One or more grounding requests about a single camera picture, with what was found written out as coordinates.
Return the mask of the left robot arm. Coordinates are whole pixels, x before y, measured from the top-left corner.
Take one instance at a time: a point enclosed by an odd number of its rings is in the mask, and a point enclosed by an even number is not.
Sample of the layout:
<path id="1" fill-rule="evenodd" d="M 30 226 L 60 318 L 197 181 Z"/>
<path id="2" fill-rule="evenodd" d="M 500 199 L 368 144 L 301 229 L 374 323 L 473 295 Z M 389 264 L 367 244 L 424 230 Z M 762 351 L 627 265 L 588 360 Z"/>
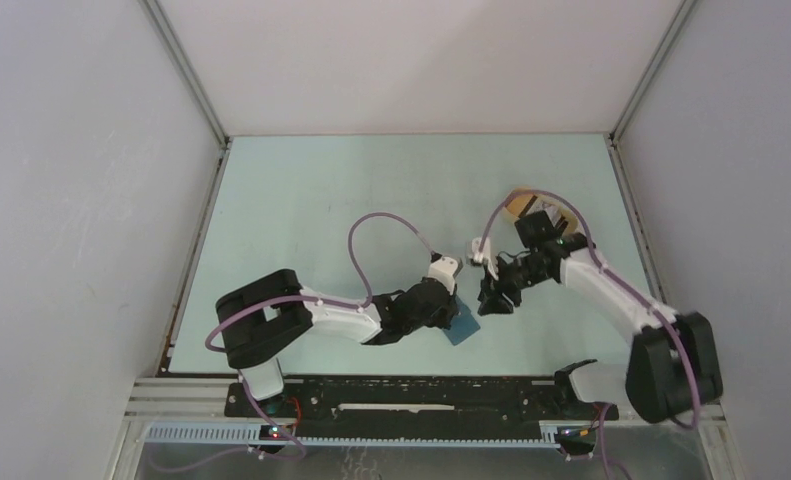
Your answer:
<path id="1" fill-rule="evenodd" d="M 284 349 L 307 333 L 384 346 L 422 328 L 448 330 L 459 312 L 459 270 L 455 259 L 441 257 L 409 289 L 374 295 L 363 304 L 306 288 L 295 271 L 281 269 L 220 297 L 219 324 L 205 344 L 214 350 L 214 340 L 222 340 L 219 350 L 247 385 L 249 404 L 263 416 L 275 416 L 287 403 L 278 361 Z"/>

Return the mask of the blue card holder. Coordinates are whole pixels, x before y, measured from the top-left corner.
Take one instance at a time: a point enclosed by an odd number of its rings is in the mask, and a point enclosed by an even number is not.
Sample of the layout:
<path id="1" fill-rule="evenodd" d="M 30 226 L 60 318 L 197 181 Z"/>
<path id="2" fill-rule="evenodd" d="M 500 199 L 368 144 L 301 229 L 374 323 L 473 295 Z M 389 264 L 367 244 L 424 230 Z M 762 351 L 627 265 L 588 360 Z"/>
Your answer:
<path id="1" fill-rule="evenodd" d="M 453 346 L 458 346 L 479 332 L 481 327 L 469 306 L 459 296 L 454 300 L 457 313 L 452 318 L 450 327 L 444 329 L 443 333 Z"/>

